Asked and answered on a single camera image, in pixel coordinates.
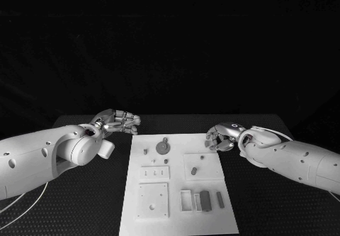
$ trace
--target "robotic hand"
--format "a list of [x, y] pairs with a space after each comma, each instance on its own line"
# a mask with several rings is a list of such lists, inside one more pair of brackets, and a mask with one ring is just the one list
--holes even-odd
[[67, 125], [0, 141], [0, 200], [54, 180], [68, 169], [86, 165], [99, 154], [109, 159], [113, 132], [137, 135], [140, 116], [109, 109], [90, 124]]
[[[290, 141], [283, 142], [280, 134]], [[315, 145], [293, 141], [280, 132], [237, 123], [218, 124], [208, 131], [211, 150], [230, 151], [235, 143], [241, 156], [259, 167], [269, 168], [292, 180], [340, 194], [340, 155]]]

